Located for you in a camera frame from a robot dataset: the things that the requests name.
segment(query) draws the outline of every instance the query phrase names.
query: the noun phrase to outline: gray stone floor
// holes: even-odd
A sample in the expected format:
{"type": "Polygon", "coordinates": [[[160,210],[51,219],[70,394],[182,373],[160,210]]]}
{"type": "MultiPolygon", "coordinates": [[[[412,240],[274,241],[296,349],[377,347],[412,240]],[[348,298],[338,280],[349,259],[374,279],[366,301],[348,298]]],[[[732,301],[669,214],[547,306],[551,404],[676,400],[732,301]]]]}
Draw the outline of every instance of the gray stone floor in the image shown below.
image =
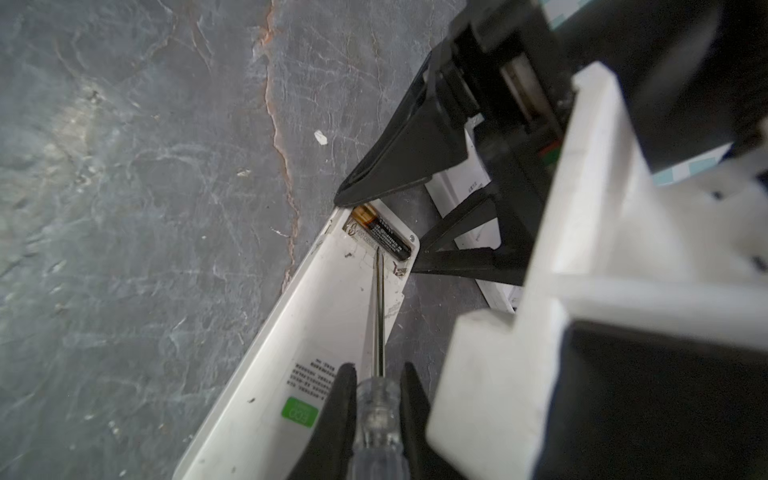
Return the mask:
{"type": "MultiPolygon", "coordinates": [[[[0,478],[170,478],[459,2],[2,3],[0,478]]],[[[484,305],[413,276],[390,370],[484,305]]]]}

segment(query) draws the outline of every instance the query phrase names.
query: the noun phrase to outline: green sticker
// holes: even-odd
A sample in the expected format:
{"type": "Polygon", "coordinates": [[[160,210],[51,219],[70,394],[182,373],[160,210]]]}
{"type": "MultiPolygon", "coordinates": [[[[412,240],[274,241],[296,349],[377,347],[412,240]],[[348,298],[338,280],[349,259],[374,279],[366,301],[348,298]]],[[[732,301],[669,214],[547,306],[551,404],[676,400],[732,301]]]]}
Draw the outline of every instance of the green sticker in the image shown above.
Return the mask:
{"type": "Polygon", "coordinates": [[[283,407],[283,417],[285,419],[305,427],[314,425],[317,412],[318,410],[309,403],[304,403],[293,397],[288,398],[286,405],[283,407]]]}

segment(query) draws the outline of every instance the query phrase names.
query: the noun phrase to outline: small white fragment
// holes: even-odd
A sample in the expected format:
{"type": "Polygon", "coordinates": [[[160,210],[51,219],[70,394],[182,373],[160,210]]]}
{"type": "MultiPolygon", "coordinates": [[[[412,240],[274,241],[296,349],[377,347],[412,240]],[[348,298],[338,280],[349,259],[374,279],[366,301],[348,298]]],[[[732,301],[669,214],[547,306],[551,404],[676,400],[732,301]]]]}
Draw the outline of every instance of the small white fragment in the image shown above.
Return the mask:
{"type": "Polygon", "coordinates": [[[176,326],[174,328],[170,329],[170,331],[173,332],[175,329],[179,328],[179,326],[181,326],[182,323],[184,323],[186,321],[187,321],[187,317],[184,317],[183,319],[181,319],[181,321],[179,323],[176,324],[176,326]]]}
{"type": "Polygon", "coordinates": [[[328,137],[323,135],[323,132],[320,130],[315,130],[315,139],[317,139],[317,143],[321,145],[327,145],[328,144],[328,137]]]}
{"type": "Polygon", "coordinates": [[[278,234],[278,235],[280,235],[281,237],[285,237],[285,238],[289,238],[289,237],[290,237],[290,235],[286,235],[286,234],[284,234],[283,232],[281,232],[281,231],[279,231],[279,230],[275,230],[275,229],[273,229],[272,227],[270,227],[270,230],[272,230],[274,233],[277,233],[277,234],[278,234]]]}
{"type": "Polygon", "coordinates": [[[61,269],[64,268],[66,264],[67,264],[67,260],[62,260],[61,262],[56,263],[54,266],[51,267],[51,273],[61,272],[61,269]]]}

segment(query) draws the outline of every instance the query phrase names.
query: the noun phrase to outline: crack in floor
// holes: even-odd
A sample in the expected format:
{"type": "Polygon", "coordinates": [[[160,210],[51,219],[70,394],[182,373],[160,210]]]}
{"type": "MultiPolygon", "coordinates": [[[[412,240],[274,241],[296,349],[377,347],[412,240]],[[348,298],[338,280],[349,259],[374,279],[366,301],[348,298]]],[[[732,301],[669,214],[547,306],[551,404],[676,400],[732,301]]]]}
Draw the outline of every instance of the crack in floor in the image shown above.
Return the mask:
{"type": "MultiPolygon", "coordinates": [[[[270,4],[270,10],[266,14],[266,29],[264,31],[264,36],[261,38],[261,45],[265,46],[268,44],[272,37],[274,36],[275,29],[274,29],[274,13],[275,13],[275,1],[272,0],[270,4]]],[[[291,225],[290,225],[290,235],[286,235],[288,239],[288,257],[290,259],[290,263],[288,264],[288,267],[286,268],[285,275],[283,275],[283,285],[280,287],[280,292],[283,293],[286,291],[286,288],[288,288],[288,283],[290,283],[291,276],[293,275],[293,268],[296,266],[296,256],[294,255],[294,250],[296,248],[296,238],[299,236],[299,208],[296,205],[296,199],[293,197],[293,176],[290,173],[290,169],[288,168],[288,157],[286,155],[285,150],[280,144],[280,139],[282,138],[282,135],[280,134],[280,131],[277,128],[277,119],[275,118],[275,108],[272,104],[272,101],[270,100],[272,97],[272,56],[268,51],[265,51],[266,57],[269,59],[269,64],[266,67],[266,87],[264,88],[264,104],[266,105],[266,112],[272,119],[272,126],[275,130],[275,134],[272,137],[272,145],[277,151],[278,155],[280,156],[280,174],[283,177],[283,182],[286,185],[286,199],[288,200],[288,206],[293,210],[293,219],[291,219],[291,225]]]]}

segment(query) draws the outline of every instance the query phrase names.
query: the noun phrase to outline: white debris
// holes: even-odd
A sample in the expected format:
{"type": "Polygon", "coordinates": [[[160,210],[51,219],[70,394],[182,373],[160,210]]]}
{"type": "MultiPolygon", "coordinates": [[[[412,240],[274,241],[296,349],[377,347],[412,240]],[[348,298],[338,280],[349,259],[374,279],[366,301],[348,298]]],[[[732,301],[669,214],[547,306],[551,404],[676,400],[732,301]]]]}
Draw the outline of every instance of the white debris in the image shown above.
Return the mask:
{"type": "Polygon", "coordinates": [[[315,139],[317,139],[317,143],[321,145],[327,145],[328,144],[328,137],[323,135],[323,132],[320,130],[315,130],[315,139]]]}
{"type": "Polygon", "coordinates": [[[283,232],[281,232],[281,231],[279,231],[279,230],[275,230],[275,229],[273,229],[272,227],[270,227],[270,230],[272,230],[274,233],[277,233],[277,234],[278,234],[278,235],[280,235],[281,237],[290,238],[290,235],[286,235],[286,234],[284,234],[283,232]]]}
{"type": "Polygon", "coordinates": [[[67,264],[67,260],[62,260],[51,267],[51,273],[59,273],[61,269],[67,264]]]}

